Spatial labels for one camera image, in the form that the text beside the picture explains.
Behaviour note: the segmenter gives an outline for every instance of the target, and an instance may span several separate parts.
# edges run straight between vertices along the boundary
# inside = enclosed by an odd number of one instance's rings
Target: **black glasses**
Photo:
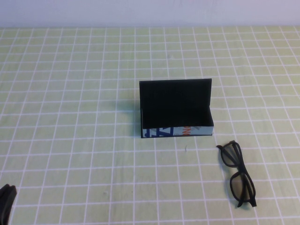
[[[232,195],[239,201],[237,207],[240,207],[243,203],[250,203],[252,207],[255,207],[255,187],[246,170],[240,145],[235,141],[231,141],[224,146],[218,145],[217,147],[221,151],[224,164],[239,170],[230,178]]]

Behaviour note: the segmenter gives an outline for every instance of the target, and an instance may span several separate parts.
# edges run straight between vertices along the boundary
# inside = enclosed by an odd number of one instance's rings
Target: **green grid mat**
[[[213,136],[140,138],[140,80],[208,77]],[[299,96],[300,27],[2,29],[11,224],[298,225]],[[256,208],[225,182],[231,140]]]

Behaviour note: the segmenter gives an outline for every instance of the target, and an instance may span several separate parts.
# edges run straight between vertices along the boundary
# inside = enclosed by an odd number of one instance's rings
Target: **printed label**
[[[213,127],[163,127],[143,129],[143,137],[173,137],[189,135],[211,135]]]

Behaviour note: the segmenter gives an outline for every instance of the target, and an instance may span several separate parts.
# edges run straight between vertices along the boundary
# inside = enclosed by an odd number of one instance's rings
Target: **tinted lens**
[[[232,192],[238,200],[242,198],[243,201],[247,201],[253,195],[253,187],[247,175],[240,174],[232,180],[231,184]]]
[[[223,161],[225,164],[230,166],[238,166],[240,164],[240,154],[238,147],[234,150],[233,145],[228,145],[221,151]]]

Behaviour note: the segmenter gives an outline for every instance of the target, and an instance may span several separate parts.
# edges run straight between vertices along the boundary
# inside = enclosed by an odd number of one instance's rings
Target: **open box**
[[[211,81],[140,81],[141,137],[212,135]]]

